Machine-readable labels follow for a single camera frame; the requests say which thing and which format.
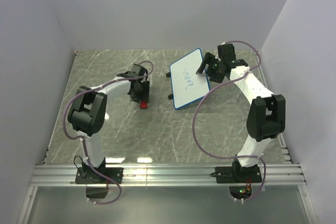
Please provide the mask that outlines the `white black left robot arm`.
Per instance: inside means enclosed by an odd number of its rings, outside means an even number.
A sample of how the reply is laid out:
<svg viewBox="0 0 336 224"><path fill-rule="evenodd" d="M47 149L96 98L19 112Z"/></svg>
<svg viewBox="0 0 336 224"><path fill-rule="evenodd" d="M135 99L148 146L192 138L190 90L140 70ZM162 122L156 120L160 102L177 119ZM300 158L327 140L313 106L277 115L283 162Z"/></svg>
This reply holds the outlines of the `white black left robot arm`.
<svg viewBox="0 0 336 224"><path fill-rule="evenodd" d="M99 135L106 120L108 102L123 95L146 109L149 102L150 82L147 70L134 64L131 70L118 74L112 80L95 87L80 86L66 105L62 127L66 137L81 141L84 157L82 169L94 183L106 178L106 158L102 153Z"/></svg>

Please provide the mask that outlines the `red whiteboard eraser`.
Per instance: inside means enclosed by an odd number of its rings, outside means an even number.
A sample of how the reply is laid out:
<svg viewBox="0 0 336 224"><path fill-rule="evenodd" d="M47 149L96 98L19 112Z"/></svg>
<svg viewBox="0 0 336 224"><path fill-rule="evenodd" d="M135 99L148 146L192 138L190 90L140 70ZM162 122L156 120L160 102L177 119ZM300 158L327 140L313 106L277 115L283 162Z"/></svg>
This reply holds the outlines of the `red whiteboard eraser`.
<svg viewBox="0 0 336 224"><path fill-rule="evenodd" d="M141 101L140 102L140 109L147 109L148 108L148 104L146 101Z"/></svg>

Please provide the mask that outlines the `blue framed small whiteboard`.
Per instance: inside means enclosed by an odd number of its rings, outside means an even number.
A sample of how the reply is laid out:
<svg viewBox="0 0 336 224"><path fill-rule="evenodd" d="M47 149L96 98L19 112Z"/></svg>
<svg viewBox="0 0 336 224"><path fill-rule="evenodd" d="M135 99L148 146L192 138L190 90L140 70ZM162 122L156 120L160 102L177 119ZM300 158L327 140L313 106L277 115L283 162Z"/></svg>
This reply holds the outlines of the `blue framed small whiteboard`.
<svg viewBox="0 0 336 224"><path fill-rule="evenodd" d="M202 61L202 50L197 48L170 65L175 109L179 110L202 99L210 91L208 77L196 73Z"/></svg>

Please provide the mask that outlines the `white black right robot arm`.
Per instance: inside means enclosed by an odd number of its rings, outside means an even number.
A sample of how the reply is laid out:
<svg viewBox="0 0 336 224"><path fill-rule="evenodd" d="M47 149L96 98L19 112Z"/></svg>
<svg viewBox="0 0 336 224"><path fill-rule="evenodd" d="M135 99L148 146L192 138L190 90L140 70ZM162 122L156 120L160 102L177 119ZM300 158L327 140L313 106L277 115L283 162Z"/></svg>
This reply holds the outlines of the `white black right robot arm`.
<svg viewBox="0 0 336 224"><path fill-rule="evenodd" d="M268 90L253 74L244 59L237 59L232 43L217 47L217 55L207 52L197 74L224 85L224 78L235 84L250 104L246 121L247 139L232 163L232 177L245 181L258 168L264 150L285 130L286 99Z"/></svg>

